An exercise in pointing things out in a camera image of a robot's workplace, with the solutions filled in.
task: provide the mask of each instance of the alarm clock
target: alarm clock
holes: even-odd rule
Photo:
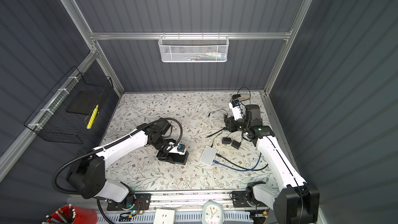
[[[203,206],[202,224],[222,224],[224,210],[217,202],[209,201]]]

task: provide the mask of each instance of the yellow connector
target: yellow connector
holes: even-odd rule
[[[97,112],[98,112],[98,105],[97,105],[96,108],[94,109],[93,114],[91,114],[90,121],[89,121],[88,124],[87,124],[87,129],[91,129],[91,126],[93,125],[94,120],[95,120],[95,118],[96,118],[96,116],[97,116]]]

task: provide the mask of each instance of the corrugated wall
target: corrugated wall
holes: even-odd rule
[[[0,0],[0,155],[25,128],[23,122],[47,92],[89,49],[59,0]],[[90,73],[103,72],[94,62]],[[113,95],[113,108],[118,97]],[[97,131],[102,135],[112,116],[104,109]],[[84,145],[33,140],[0,182],[0,223],[40,223],[62,206],[68,195],[51,186],[53,173]],[[60,178],[67,187],[64,175]]]
[[[93,32],[283,32],[301,0],[76,0]]]
[[[398,0],[315,0],[271,92],[329,224],[395,223]]]
[[[125,91],[263,89],[283,40],[231,40],[227,62],[165,63],[154,40],[101,40]]]
[[[285,32],[301,0],[76,0],[93,32]],[[157,41],[101,40],[126,91],[264,88],[281,40],[231,40],[226,63],[161,62]]]

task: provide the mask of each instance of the blue cable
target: blue cable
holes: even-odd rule
[[[214,162],[215,164],[219,164],[219,165],[225,166],[225,167],[227,167],[227,168],[236,170],[237,172],[249,172],[249,171],[254,170],[254,169],[257,167],[258,163],[260,162],[260,158],[261,158],[261,153],[260,153],[260,157],[258,157],[258,161],[257,161],[256,165],[255,165],[253,168],[251,168],[251,169],[244,169],[244,170],[240,170],[240,169],[235,169],[235,168],[229,167],[229,166],[227,166],[227,165],[225,165],[225,164],[222,164],[222,163],[220,163],[220,162],[218,162],[218,161],[216,161],[216,160],[213,160],[213,162]]]

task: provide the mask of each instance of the floral patterned surface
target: floral patterned surface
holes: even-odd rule
[[[102,145],[126,135],[142,123],[149,123],[159,117],[172,117],[181,122],[183,137],[180,143],[185,144],[189,152],[186,165],[177,165],[156,160],[157,150],[152,146],[142,147],[113,163],[106,176],[113,180],[123,181],[136,191],[144,190],[188,190],[188,189],[236,189],[244,188],[248,182],[266,181],[277,188],[272,171],[237,172],[224,166],[206,166],[199,162],[206,146],[211,146],[216,135],[207,135],[223,128],[225,111],[209,112],[228,108],[231,95],[234,93],[158,93],[158,94],[124,94],[111,120]],[[251,103],[260,106],[264,125],[270,125],[264,110],[260,93],[251,93]],[[177,139],[179,128],[173,123],[170,138]],[[259,152],[251,142],[241,141],[240,132],[230,134],[223,131],[214,139],[214,148],[218,153],[242,167],[253,167]],[[231,145],[222,144],[221,138],[228,136],[241,141],[237,150]],[[217,157],[217,161],[228,164]],[[257,168],[267,162],[261,157]]]

